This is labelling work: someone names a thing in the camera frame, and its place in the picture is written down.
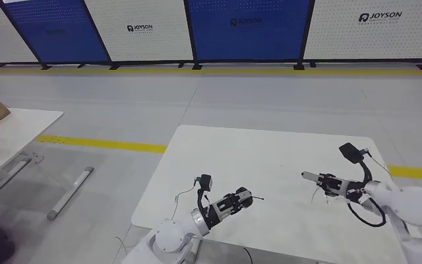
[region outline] perforated panel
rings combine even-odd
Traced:
[[[19,33],[0,9],[0,62],[36,62]]]
[[[183,0],[86,0],[86,5],[112,60],[193,59]]]
[[[5,8],[43,62],[107,61],[82,0],[31,0]]]
[[[422,58],[421,11],[419,0],[316,0],[305,59]]]
[[[189,0],[201,60],[298,59],[309,0]]]

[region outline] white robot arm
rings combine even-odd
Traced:
[[[362,222],[372,227],[386,224],[386,215],[390,219],[397,237],[400,240],[405,257],[409,264],[422,260],[422,239],[414,238],[407,229],[407,224],[418,227],[422,231],[422,188],[403,187],[391,190],[385,183],[374,181],[371,172],[363,162],[363,155],[371,155],[367,149],[357,150],[347,143],[340,147],[343,156],[352,163],[359,163],[364,171],[363,181],[349,181],[337,178],[332,174],[313,174],[303,172],[306,180],[316,182],[328,196],[342,196],[352,203],[359,203],[368,211],[382,217],[379,224],[368,223],[362,219],[347,203],[350,211]]]
[[[162,220],[141,239],[122,264],[180,264],[192,249],[192,237],[202,239],[224,218],[236,214],[253,203],[252,193],[240,187],[236,193],[228,193],[222,199],[204,208],[202,196],[204,191],[211,190],[212,179],[211,176],[203,174],[195,180],[196,182],[200,184],[198,208],[181,220]]]

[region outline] concrete floor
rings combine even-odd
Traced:
[[[178,125],[370,137],[389,165],[420,167],[422,77],[397,75],[10,74],[0,101],[60,110],[45,133],[166,145]],[[132,213],[160,154],[32,143],[31,162],[0,191],[0,226],[18,244],[9,263],[120,263],[114,238],[135,245],[147,233]],[[75,179],[95,167],[62,213],[46,214],[65,190],[47,174]],[[398,185],[422,181],[394,178]],[[250,250],[255,263],[314,263]],[[241,247],[203,243],[197,263],[248,263]]]

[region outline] yellow tape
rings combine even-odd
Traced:
[[[29,69],[2,69],[0,74],[119,74],[119,73],[181,73],[181,74],[258,74],[258,75],[422,75],[420,70],[313,70],[305,71],[283,70],[283,69],[202,69],[194,71],[191,69],[50,69],[47,71]]]
[[[53,135],[41,135],[37,142],[55,143],[64,145],[75,145],[84,147],[95,147],[103,149],[121,149],[131,151],[142,151],[163,154],[166,151],[165,145],[152,145],[145,143],[132,143],[120,141],[105,141],[99,139],[81,139],[76,137],[57,137]],[[399,166],[389,166],[391,176],[413,179],[422,179],[422,168],[408,168]]]
[[[390,174],[394,177],[405,177],[413,179],[422,179],[422,168],[408,168],[389,166]]]
[[[95,147],[103,149],[121,149],[131,151],[142,151],[142,152],[153,152],[163,154],[166,151],[167,146],[164,145],[151,145],[144,143],[131,143],[131,142],[119,142],[119,141],[105,141],[98,139],[80,139],[76,137],[57,137],[52,135],[41,135],[37,139],[37,142],[44,143],[55,143],[85,147]]]

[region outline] table leg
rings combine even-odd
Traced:
[[[0,182],[0,188],[2,188],[11,178],[13,178],[13,176],[15,176],[30,161],[31,161],[31,158],[24,158],[9,172],[5,172],[4,170],[0,169],[0,174],[3,174],[5,176],[4,180]]]
[[[202,240],[199,240],[197,238],[192,238],[192,249],[191,251],[187,254],[184,262],[182,262],[182,264],[195,264],[196,263],[196,259],[198,258],[198,252],[199,252],[199,248],[202,245]]]
[[[86,167],[83,173],[79,176],[79,178],[73,184],[72,189],[68,190],[64,196],[60,199],[60,201],[54,206],[54,208],[48,213],[47,219],[52,221],[54,220],[57,215],[60,213],[61,209],[66,205],[72,195],[77,191],[79,186],[84,182],[84,180],[90,175],[90,173],[94,170],[93,167]]]

